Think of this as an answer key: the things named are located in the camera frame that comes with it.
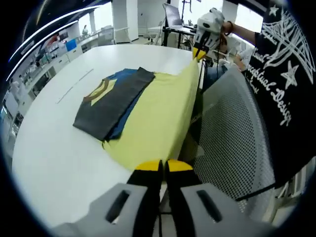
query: monitor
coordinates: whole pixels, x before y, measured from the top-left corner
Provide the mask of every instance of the monitor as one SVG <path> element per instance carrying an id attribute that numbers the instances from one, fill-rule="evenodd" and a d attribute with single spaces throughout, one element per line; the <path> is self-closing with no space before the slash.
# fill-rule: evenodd
<path id="1" fill-rule="evenodd" d="M 178 8 L 170 4 L 164 3 L 166 11 L 166 19 L 169 26 L 182 26 L 182 21 Z"/>
<path id="2" fill-rule="evenodd" d="M 59 38 L 60 40 L 64 40 L 68 38 L 68 32 L 64 32 L 62 34 L 59 34 Z"/>

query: white cloth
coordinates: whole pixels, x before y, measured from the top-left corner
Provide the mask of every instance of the white cloth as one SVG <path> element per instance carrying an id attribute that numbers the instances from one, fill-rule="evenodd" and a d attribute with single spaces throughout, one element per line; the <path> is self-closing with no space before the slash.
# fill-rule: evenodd
<path id="1" fill-rule="evenodd" d="M 224 65 L 227 69 L 231 68 L 231 67 L 237 67 L 239 69 L 239 67 L 232 62 L 227 61 L 226 59 L 221 58 L 220 60 L 218 60 L 218 65 L 222 66 Z"/>
<path id="2" fill-rule="evenodd" d="M 19 82 L 20 85 L 23 84 L 23 79 L 22 78 L 18 77 L 17 81 Z"/>
<path id="3" fill-rule="evenodd" d="M 29 72 L 32 73 L 36 70 L 37 66 L 35 64 L 32 64 L 29 68 Z"/>
<path id="4" fill-rule="evenodd" d="M 250 58 L 251 58 L 251 55 L 253 53 L 253 48 L 249 48 L 249 49 L 246 49 L 244 50 L 243 52 L 239 53 L 238 55 L 241 57 L 241 61 L 242 63 L 248 67 L 249 65 L 249 62 L 250 62 Z"/>

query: ceiling light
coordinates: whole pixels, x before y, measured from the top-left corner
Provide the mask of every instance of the ceiling light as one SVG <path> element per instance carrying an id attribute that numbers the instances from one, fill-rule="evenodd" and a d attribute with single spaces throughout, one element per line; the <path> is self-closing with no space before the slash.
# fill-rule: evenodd
<path id="1" fill-rule="evenodd" d="M 53 34 L 59 32 L 61 29 L 66 28 L 74 23 L 76 23 L 77 21 L 73 21 L 67 25 L 64 25 L 63 27 L 60 27 L 59 29 L 57 29 L 56 31 L 53 31 L 52 33 L 50 33 L 49 35 L 45 36 L 44 38 L 42 38 L 39 42 L 37 42 L 29 51 L 27 51 L 24 56 L 20 59 L 20 61 L 15 65 L 15 67 L 12 69 L 11 73 L 9 74 L 8 78 L 6 79 L 9 80 L 9 78 L 11 77 L 11 75 L 14 73 L 14 71 L 17 69 L 17 67 L 23 62 L 23 60 L 26 58 L 27 55 L 29 55 L 37 46 L 39 46 L 44 40 L 46 40 L 48 37 L 52 36 Z"/>

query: folded shirt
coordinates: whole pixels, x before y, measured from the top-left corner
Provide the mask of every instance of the folded shirt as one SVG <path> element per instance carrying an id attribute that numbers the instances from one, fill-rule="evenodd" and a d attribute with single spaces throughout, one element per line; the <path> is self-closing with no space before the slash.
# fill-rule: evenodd
<path id="1" fill-rule="evenodd" d="M 117 80 L 115 85 L 114 85 L 114 87 L 115 87 L 115 86 L 120 85 L 128 76 L 132 75 L 135 72 L 137 72 L 136 69 L 124 69 L 122 71 L 119 71 L 119 72 L 107 77 L 107 78 L 110 79 L 110 80 L 112 80 L 112 79 L 116 79 Z M 132 112 L 133 108 L 135 107 L 135 105 L 136 105 L 139 97 L 143 93 L 143 91 L 144 90 L 142 90 L 137 95 L 137 97 L 133 100 L 133 102 L 129 105 L 129 107 L 127 108 L 127 110 L 124 113 L 124 115 L 120 118 L 120 120 L 115 125 L 113 130 L 111 130 L 111 132 L 109 133 L 109 136 L 108 136 L 107 140 L 118 139 L 120 137 L 120 135 L 122 134 L 123 128 L 125 126 L 125 123 L 126 123 L 126 121 L 128 119 L 128 116 Z"/>
<path id="2" fill-rule="evenodd" d="M 127 111 L 131 111 L 135 98 L 139 98 L 141 92 L 148 86 L 148 84 L 154 79 L 154 73 L 148 72 L 143 68 L 139 68 L 137 72 L 126 71 L 128 76 L 125 79 L 110 76 L 110 79 L 117 78 L 114 88 L 100 98 L 109 85 L 108 80 L 105 79 L 101 82 L 99 87 L 94 90 L 89 96 L 84 97 L 78 113 L 73 124 L 74 127 L 87 132 L 100 141 L 109 139 L 112 132 L 114 135 L 119 136 L 122 130 L 122 121 L 119 124 L 122 117 Z"/>

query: black t-shirt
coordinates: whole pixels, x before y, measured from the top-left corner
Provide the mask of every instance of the black t-shirt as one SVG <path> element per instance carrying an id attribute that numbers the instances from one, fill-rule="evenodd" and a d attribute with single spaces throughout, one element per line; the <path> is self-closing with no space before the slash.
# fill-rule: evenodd
<path id="1" fill-rule="evenodd" d="M 316 156 L 315 64 L 306 37 L 284 6 L 270 2 L 244 75 L 266 124 L 280 186 Z"/>

